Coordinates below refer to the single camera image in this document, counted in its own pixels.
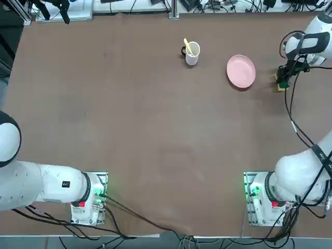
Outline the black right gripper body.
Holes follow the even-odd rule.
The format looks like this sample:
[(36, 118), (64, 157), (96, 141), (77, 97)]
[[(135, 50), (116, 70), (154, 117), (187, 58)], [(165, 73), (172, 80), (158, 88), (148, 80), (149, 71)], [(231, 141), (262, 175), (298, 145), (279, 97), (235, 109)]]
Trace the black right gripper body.
[(306, 57), (299, 57), (296, 60), (288, 60), (286, 63), (286, 75), (291, 77), (300, 72), (309, 72), (310, 65), (307, 62)]

